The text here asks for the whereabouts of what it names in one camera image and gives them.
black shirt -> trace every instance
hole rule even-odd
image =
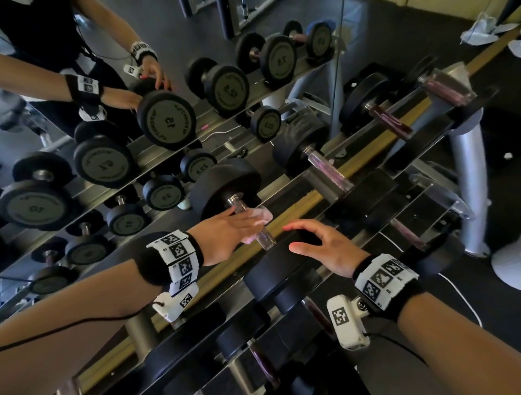
[[[15,49],[12,57],[50,71],[76,68],[80,53],[90,55],[70,0],[0,0],[0,30]]]

